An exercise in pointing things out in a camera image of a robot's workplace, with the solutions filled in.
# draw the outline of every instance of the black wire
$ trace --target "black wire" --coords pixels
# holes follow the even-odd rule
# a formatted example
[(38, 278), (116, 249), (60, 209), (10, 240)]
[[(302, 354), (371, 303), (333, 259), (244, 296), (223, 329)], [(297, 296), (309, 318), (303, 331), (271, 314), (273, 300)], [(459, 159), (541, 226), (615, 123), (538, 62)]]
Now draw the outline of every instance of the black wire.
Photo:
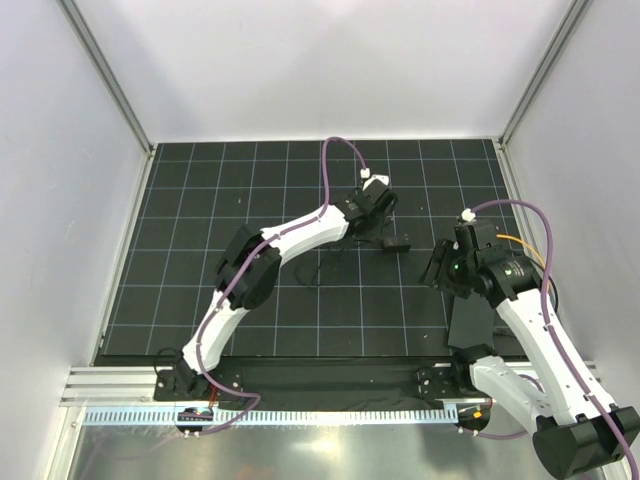
[[(165, 347), (158, 350), (158, 353), (156, 353), (155, 357), (153, 357), (153, 371), (155, 372), (156, 377), (162, 379), (163, 381), (165, 381), (165, 383), (166, 383), (166, 379), (162, 377), (162, 375), (160, 375), (160, 372), (158, 372), (158, 358), (160, 357), (160, 355), (162, 355), (163, 352), (169, 352), (169, 351), (173, 352), (174, 358), (178, 356), (178, 351), (175, 348)], [(175, 363), (170, 363), (169, 366), (171, 367), (172, 370), (174, 370)]]
[[(335, 258), (333, 258), (334, 261), (338, 261), (342, 258), (342, 255), (344, 255), (345, 252), (359, 247), (360, 244), (362, 243), (368, 243), (368, 244), (374, 244), (374, 245), (379, 245), (380, 243), (378, 241), (375, 240), (369, 240), (366, 238), (355, 238), (355, 237), (349, 237), (346, 238), (342, 241), (336, 242), (333, 244), (333, 246), (337, 246), (337, 245), (342, 245), (340, 247), (340, 249), (338, 250), (333, 250), (331, 247), (329, 247), (328, 249), (328, 253), (337, 253), (337, 255), (335, 256)], [(322, 260), (320, 260), (320, 263), (318, 263), (318, 266), (314, 269), (313, 271), (313, 275), (311, 276), (311, 278), (309, 280), (304, 280), (301, 275), (300, 275), (300, 267), (301, 267), (301, 263), (298, 263), (294, 269), (293, 269), (293, 277), (296, 279), (296, 281), (298, 282), (299, 285), (303, 286), (303, 287), (307, 287), (307, 288), (317, 288), (320, 287), (321, 284), (319, 282), (317, 282), (317, 278), (318, 275), (320, 273), (320, 269), (322, 268), (322, 266), (325, 264), (325, 261), (329, 258), (329, 256), (324, 256), (322, 258)]]

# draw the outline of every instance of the black grid mat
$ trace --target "black grid mat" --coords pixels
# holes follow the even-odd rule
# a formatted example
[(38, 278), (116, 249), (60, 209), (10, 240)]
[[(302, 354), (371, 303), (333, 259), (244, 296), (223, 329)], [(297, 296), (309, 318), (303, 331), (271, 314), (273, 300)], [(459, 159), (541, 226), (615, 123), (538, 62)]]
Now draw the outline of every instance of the black grid mat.
[[(434, 239), (451, 237), (463, 206), (506, 198), (490, 141), (359, 141), (372, 173), (388, 174), (399, 202), (387, 234), (413, 249), (383, 254), (320, 248), (292, 260), (269, 300), (250, 312), (227, 355), (448, 355), (442, 295), (417, 285)], [(101, 355), (154, 355), (193, 335), (213, 292), (213, 269), (238, 226), (268, 227), (317, 208), (320, 142), (164, 144), (152, 168)], [(331, 195), (356, 185), (348, 147), (329, 149)], [(510, 207), (487, 209), (518, 235)], [(320, 287), (293, 269), (323, 262)], [(503, 355), (522, 353), (496, 336)]]

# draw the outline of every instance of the white cable connector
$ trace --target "white cable connector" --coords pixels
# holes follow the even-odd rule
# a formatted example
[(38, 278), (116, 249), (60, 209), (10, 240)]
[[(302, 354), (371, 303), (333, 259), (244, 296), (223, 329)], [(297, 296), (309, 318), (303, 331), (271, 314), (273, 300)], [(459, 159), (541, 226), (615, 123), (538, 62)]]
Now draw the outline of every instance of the white cable connector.
[(476, 219), (476, 214), (470, 208), (465, 208), (460, 214), (460, 218), (465, 222), (471, 222)]

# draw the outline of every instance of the white cable carrier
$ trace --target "white cable carrier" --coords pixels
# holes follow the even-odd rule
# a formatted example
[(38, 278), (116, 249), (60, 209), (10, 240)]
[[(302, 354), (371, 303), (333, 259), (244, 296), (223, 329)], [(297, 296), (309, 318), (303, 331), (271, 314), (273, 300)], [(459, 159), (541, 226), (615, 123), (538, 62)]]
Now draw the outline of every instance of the white cable carrier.
[[(162, 425), (220, 425), (231, 420), (238, 412), (213, 410), (214, 419), (178, 422), (185, 406), (133, 406), (88, 407), (84, 426), (162, 426)], [(235, 423), (238, 427), (252, 426), (346, 426), (346, 425), (397, 425), (426, 423), (457, 423), (455, 404), (442, 410), (407, 410), (393, 412), (272, 412), (252, 411)]]

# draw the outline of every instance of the metal extrusion bar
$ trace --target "metal extrusion bar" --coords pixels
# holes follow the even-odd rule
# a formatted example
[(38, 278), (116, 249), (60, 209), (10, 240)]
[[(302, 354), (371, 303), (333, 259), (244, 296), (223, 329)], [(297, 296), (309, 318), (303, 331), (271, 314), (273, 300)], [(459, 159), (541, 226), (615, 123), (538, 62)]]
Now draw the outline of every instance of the metal extrusion bar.
[(58, 409), (55, 447), (51, 451), (44, 472), (38, 478), (60, 480), (69, 477), (80, 440), (80, 424), (84, 414), (85, 409), (81, 407)]
[(111, 97), (118, 106), (118, 109), (124, 116), (127, 124), (133, 131), (133, 134), (138, 139), (142, 149), (149, 155), (151, 154), (152, 144), (147, 137), (142, 125), (138, 121), (136, 114), (134, 113), (127, 97), (125, 96), (118, 80), (116, 79), (109, 63), (107, 62), (104, 54), (98, 46), (98, 42), (91, 33), (87, 22), (85, 21), (80, 9), (76, 5), (75, 0), (57, 0), (60, 8), (66, 15), (71, 27), (76, 32), (80, 43), (84, 47), (87, 55), (91, 59), (94, 67), (98, 71), (98, 74), (104, 81), (105, 87), (109, 90)]
[(505, 127), (504, 133), (500, 139), (500, 143), (502, 145), (508, 145), (513, 138), (518, 126), (527, 114), (529, 107), (551, 73), (554, 65), (557, 63), (560, 54), (563, 52), (569, 38), (571, 37), (571, 34), (575, 31), (580, 20), (584, 17), (584, 14), (591, 5), (591, 2), (592, 0), (573, 0), (567, 9), (567, 12), (551, 39), (551, 43), (547, 47), (540, 64), (536, 68), (536, 71), (533, 74), (533, 77), (531, 77), (531, 80), (522, 94), (518, 105), (507, 122), (507, 126)]
[(111, 283), (109, 284), (109, 291), (101, 309), (102, 323), (96, 339), (96, 344), (93, 349), (93, 354), (91, 356), (92, 361), (95, 360), (98, 352), (100, 351), (100, 348), (102, 347), (104, 335), (109, 324), (109, 317), (111, 316), (111, 311), (116, 303), (116, 295), (118, 292), (118, 286), (120, 285), (120, 277), (122, 276), (122, 272), (124, 270), (127, 253), (129, 251), (129, 245), (131, 244), (131, 239), (133, 238), (133, 233), (135, 231), (138, 213), (140, 211), (140, 208), (142, 207), (142, 200), (144, 198), (145, 187), (149, 180), (149, 175), (151, 174), (151, 167), (155, 162), (157, 154), (157, 148), (153, 147), (148, 160), (145, 162), (144, 168), (140, 169), (136, 196), (134, 198), (133, 204), (131, 205), (131, 211), (128, 215), (127, 227), (124, 231), (124, 235), (120, 239), (118, 254), (116, 256), (115, 269), (113, 271)]
[[(598, 378), (593, 362), (586, 362)], [(530, 362), (508, 362), (518, 374), (537, 378)], [(448, 367), (450, 364), (437, 364)], [(73, 368), (60, 401), (61, 407), (128, 407), (166, 405), (153, 401), (156, 375), (151, 367), (80, 367)], [(442, 399), (444, 403), (463, 403), (469, 399)]]
[[(181, 421), (178, 406), (137, 407), (89, 407), (83, 426), (189, 426), (194, 422)], [(201, 426), (221, 425), (234, 418), (238, 412), (213, 410), (213, 420), (198, 420)], [(383, 412), (270, 412), (252, 411), (236, 424), (238, 427), (290, 426), (324, 427), (347, 425), (398, 425), (457, 423), (458, 410), (455, 404), (444, 409), (383, 411)]]
[[(518, 180), (513, 171), (509, 155), (506, 150), (502, 148), (502, 145), (500, 145), (496, 140), (493, 141), (493, 147), (496, 150), (496, 157), (498, 158), (498, 164), (500, 165), (500, 170), (504, 176), (504, 183), (507, 188), (509, 198), (522, 200), (520, 188), (518, 187)], [(513, 214), (516, 218), (516, 224), (518, 225), (518, 230), (520, 231), (522, 239), (529, 245), (533, 245), (538, 252), (542, 252), (543, 250), (540, 248), (539, 242), (537, 242), (536, 237), (533, 234), (534, 230), (531, 225), (531, 220), (529, 219), (528, 211), (524, 208), (514, 208)]]

